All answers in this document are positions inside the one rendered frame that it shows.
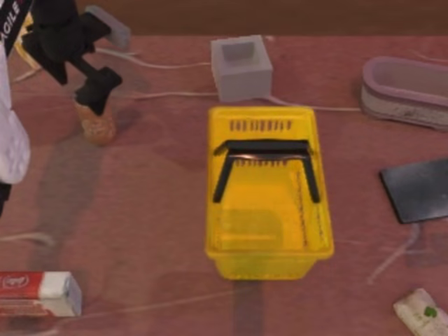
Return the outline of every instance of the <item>gray bathtub-shaped container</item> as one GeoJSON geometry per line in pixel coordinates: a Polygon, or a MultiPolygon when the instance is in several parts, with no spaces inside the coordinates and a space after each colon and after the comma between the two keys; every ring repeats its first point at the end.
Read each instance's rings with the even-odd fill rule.
{"type": "Polygon", "coordinates": [[[363,68],[361,107],[376,118],[448,131],[448,66],[372,58],[363,68]]]}

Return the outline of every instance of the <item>red and white box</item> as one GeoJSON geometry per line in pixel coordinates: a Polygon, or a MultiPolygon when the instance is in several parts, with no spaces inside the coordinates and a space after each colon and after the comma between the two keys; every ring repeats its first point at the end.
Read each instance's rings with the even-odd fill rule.
{"type": "Polygon", "coordinates": [[[82,293],[70,272],[0,272],[2,316],[80,316],[82,293]]]}

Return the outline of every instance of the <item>wooden floor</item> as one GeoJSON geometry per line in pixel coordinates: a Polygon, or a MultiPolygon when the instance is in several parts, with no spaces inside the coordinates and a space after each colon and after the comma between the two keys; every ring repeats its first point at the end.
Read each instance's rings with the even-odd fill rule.
{"type": "MultiPolygon", "coordinates": [[[[210,40],[138,37],[132,49],[156,64],[206,62],[210,40]]],[[[415,58],[411,50],[448,57],[446,38],[279,37],[267,48],[276,97],[336,107],[358,105],[357,83],[371,57],[415,58]]],[[[56,241],[53,247],[2,241],[0,269],[72,271],[84,292],[84,316],[48,325],[2,319],[0,335],[47,328],[56,331],[40,335],[408,335],[393,313],[395,300],[422,286],[448,308],[443,220],[426,224],[424,253],[400,256],[367,284],[411,234],[398,224],[378,171],[445,158],[447,134],[317,109],[335,255],[301,281],[232,283],[204,253],[207,111],[218,103],[128,97],[212,92],[210,68],[162,71],[105,55],[92,59],[124,79],[111,100],[116,142],[95,148],[84,141],[69,96],[81,83],[78,74],[64,88],[44,73],[14,84],[32,159],[0,220],[0,237],[39,231],[56,241]]],[[[27,68],[13,55],[10,70],[16,76],[27,68]]]]}
{"type": "Polygon", "coordinates": [[[78,0],[138,35],[441,35],[445,0],[78,0]]]}

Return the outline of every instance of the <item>crate handle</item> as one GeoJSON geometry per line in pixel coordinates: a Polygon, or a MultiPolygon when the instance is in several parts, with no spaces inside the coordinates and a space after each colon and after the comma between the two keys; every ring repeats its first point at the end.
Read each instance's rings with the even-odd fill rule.
{"type": "Polygon", "coordinates": [[[221,202],[233,163],[238,159],[255,161],[302,161],[311,199],[314,203],[321,201],[311,160],[311,148],[308,141],[278,139],[227,140],[215,149],[213,155],[221,155],[225,151],[227,151],[227,154],[213,194],[213,203],[221,202]]]}

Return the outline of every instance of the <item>yellow object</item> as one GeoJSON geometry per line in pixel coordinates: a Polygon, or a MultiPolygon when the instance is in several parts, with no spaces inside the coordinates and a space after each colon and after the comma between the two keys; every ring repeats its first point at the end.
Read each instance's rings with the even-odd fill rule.
{"type": "Polygon", "coordinates": [[[212,109],[206,253],[220,274],[241,280],[299,279],[333,249],[314,112],[212,109]]]}
{"type": "Polygon", "coordinates": [[[14,42],[14,49],[17,51],[19,56],[26,62],[33,70],[39,70],[41,66],[34,60],[33,57],[31,57],[28,52],[25,51],[25,49],[22,46],[22,36],[24,36],[27,33],[27,27],[29,25],[33,24],[33,19],[31,15],[28,13],[28,15],[25,18],[25,21],[23,22],[22,27],[20,28],[19,35],[17,39],[14,42]]]}

